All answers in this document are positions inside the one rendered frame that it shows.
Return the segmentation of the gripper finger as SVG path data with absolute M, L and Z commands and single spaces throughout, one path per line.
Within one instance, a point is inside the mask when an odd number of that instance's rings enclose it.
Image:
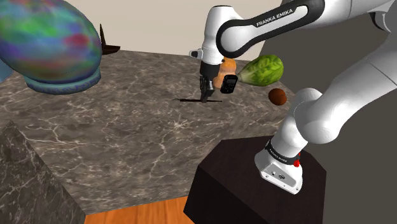
M 201 91 L 200 100 L 201 102 L 206 103 L 207 98 L 212 96 L 214 92 L 212 81 L 206 76 L 200 77 L 200 91 Z

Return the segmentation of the thin black stick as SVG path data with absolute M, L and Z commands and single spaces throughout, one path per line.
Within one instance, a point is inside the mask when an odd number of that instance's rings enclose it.
M 223 102 L 223 101 L 219 101 L 219 100 L 200 100 L 200 99 L 180 99 L 180 98 L 175 98 L 173 99 L 173 101 L 179 101 L 179 102 L 202 102 L 202 103 L 206 103 L 206 102 Z

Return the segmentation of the orange squash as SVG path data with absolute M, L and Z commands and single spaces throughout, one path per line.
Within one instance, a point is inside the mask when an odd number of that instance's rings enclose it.
M 217 77 L 213 78 L 212 80 L 213 87 L 221 88 L 225 75 L 235 75 L 236 68 L 236 61 L 234 59 L 224 57 L 222 63 L 220 64 Z

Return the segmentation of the black handheld device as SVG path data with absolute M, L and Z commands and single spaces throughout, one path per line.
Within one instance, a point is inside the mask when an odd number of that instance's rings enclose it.
M 223 78 L 220 92 L 222 94 L 231 94 L 237 84 L 238 77 L 235 74 L 226 74 Z

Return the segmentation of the green lettuce head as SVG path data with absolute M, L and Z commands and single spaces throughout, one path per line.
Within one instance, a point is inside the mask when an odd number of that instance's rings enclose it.
M 246 64 L 237 74 L 239 81 L 248 85 L 266 87 L 281 79 L 282 60 L 276 55 L 261 55 Z

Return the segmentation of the brown round fruit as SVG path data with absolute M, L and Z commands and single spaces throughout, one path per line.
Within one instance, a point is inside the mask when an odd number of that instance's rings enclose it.
M 275 104 L 276 106 L 282 106 L 287 101 L 285 91 L 280 88 L 273 88 L 268 93 L 268 99 L 271 103 Z

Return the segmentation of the dark brown bowl with spike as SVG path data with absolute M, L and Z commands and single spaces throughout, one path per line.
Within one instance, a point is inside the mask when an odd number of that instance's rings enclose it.
M 102 46 L 102 54 L 103 55 L 109 55 L 112 53 L 116 53 L 120 50 L 121 46 L 116 46 L 116 45 L 107 45 L 105 36 L 104 36 L 104 31 L 102 28 L 102 25 L 100 25 L 100 39 L 101 39 L 101 46 Z

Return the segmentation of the dark robot stand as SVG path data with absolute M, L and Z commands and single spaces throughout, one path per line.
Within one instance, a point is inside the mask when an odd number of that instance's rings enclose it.
M 194 224 L 323 224 L 326 170 L 303 151 L 297 194 L 269 183 L 254 163 L 268 140 L 222 140 L 199 163 L 184 208 Z

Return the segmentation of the multicoloured round vase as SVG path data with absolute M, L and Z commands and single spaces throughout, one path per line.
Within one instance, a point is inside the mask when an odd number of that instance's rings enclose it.
M 82 92 L 101 79 L 100 37 L 65 0 L 0 0 L 0 83 L 13 72 L 37 92 Z

